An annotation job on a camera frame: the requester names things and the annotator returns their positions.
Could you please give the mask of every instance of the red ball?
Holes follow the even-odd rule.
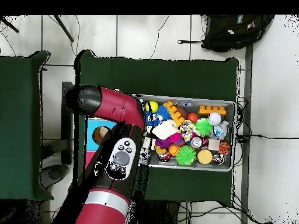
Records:
[[[190,120],[192,123],[195,123],[199,118],[197,117],[196,113],[189,113],[187,119]]]

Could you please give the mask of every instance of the blue plush monster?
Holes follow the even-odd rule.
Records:
[[[156,113],[151,114],[149,111],[145,111],[145,124],[147,126],[157,126],[160,124]]]
[[[157,119],[159,120],[159,123],[171,119],[170,113],[168,112],[167,108],[163,105],[160,105],[158,107],[155,114],[157,115]]]

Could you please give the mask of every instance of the orange lego brick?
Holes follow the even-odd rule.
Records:
[[[184,123],[185,119],[182,117],[181,113],[178,111],[176,106],[173,105],[173,102],[170,100],[168,102],[165,102],[163,104],[169,111],[171,118],[175,121],[175,124],[177,126],[180,126],[181,124]]]
[[[219,113],[221,116],[226,115],[226,110],[224,107],[211,107],[211,106],[200,106],[199,114],[209,115],[210,113]]]

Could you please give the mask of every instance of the gray bin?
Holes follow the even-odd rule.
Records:
[[[174,157],[171,157],[169,162],[160,162],[155,151],[152,151],[150,167],[164,167],[170,169],[189,169],[189,170],[205,170],[205,171],[217,171],[217,172],[228,172],[232,169],[234,164],[235,155],[235,137],[236,137],[236,120],[237,120],[237,105],[233,101],[223,100],[202,100],[192,98],[181,98],[181,97],[167,97],[167,96],[154,96],[154,95],[137,95],[138,99],[144,99],[144,101],[155,100],[158,104],[163,104],[169,100],[174,103],[178,102],[190,102],[192,106],[185,107],[187,113],[197,113],[199,118],[207,117],[206,115],[198,115],[199,106],[217,106],[225,107],[226,115],[222,117],[223,120],[229,122],[227,136],[224,141],[227,141],[230,145],[230,152],[227,155],[226,161],[221,165],[215,164],[201,164],[198,160],[194,161],[191,166],[179,166]]]

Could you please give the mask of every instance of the green table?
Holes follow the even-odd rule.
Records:
[[[124,93],[190,97],[199,99],[236,99],[238,61],[163,61],[127,58],[96,58],[81,52],[81,84],[101,85]],[[84,118],[79,125],[79,164],[83,162]],[[232,171],[193,171],[151,167],[146,200],[219,201],[231,205]]]
[[[39,183],[39,76],[48,55],[0,57],[0,199],[52,199]]]

